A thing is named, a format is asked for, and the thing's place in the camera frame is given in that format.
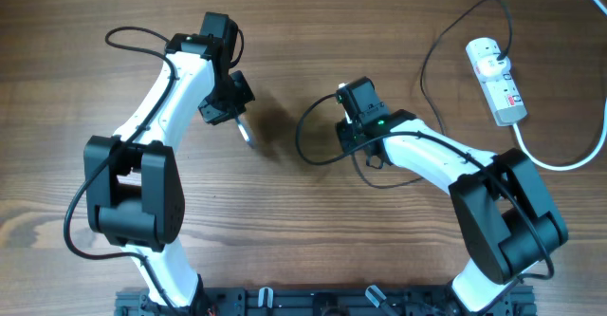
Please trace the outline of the blue screen smartphone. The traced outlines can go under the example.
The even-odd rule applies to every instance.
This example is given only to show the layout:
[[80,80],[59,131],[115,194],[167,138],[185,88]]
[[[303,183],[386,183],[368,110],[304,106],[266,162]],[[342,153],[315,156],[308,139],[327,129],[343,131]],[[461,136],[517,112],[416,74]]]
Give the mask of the blue screen smartphone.
[[243,137],[243,139],[246,142],[246,144],[251,149],[254,149],[255,148],[255,140],[254,140],[254,136],[253,136],[253,133],[250,130],[250,128],[247,126],[247,124],[245,123],[245,121],[243,119],[241,119],[240,117],[236,117],[235,118],[235,122],[236,122],[237,128],[238,128],[239,132],[241,133],[241,136]]

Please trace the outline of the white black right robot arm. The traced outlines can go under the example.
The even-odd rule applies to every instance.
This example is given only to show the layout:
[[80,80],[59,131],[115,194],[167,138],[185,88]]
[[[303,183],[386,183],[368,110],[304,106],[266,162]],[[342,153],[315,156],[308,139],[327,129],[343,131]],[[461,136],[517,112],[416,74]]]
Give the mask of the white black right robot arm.
[[[341,84],[336,100],[345,110],[336,129],[346,155],[362,151],[412,171],[451,198],[469,261],[448,286],[449,313],[481,315],[497,304],[514,315],[528,312],[523,280],[551,279],[550,255],[568,239],[530,157],[516,148],[501,155],[474,149],[411,112],[391,112],[367,77]],[[539,262],[546,264],[543,275],[530,272]]]

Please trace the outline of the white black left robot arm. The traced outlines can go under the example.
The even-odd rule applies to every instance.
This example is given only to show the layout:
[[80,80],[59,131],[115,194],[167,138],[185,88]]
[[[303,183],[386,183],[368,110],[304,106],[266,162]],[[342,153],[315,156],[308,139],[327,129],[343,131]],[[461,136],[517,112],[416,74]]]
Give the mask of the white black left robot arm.
[[214,315],[216,304],[190,266],[178,238],[185,196],[175,154],[194,113],[216,125],[238,121],[255,97],[236,70],[244,36],[228,15],[208,12],[196,34],[177,33],[158,57],[163,67],[129,120],[110,137],[84,147],[85,181],[64,219],[64,241],[81,198],[93,232],[116,247],[114,257],[138,264],[148,288],[121,293],[119,315]]

